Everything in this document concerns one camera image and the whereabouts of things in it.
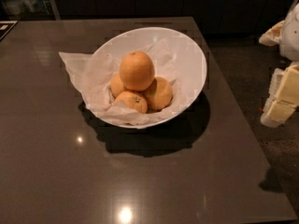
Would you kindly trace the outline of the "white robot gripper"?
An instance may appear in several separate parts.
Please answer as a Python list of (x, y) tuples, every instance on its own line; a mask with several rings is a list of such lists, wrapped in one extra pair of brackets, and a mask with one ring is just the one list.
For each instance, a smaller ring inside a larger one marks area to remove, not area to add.
[[(299, 61), (299, 4), (259, 38), (265, 46), (279, 44), (280, 54), (291, 61)], [(286, 122), (299, 106), (299, 62), (292, 62), (285, 70), (277, 68), (269, 86), (269, 97), (263, 107), (261, 124), (276, 128)]]

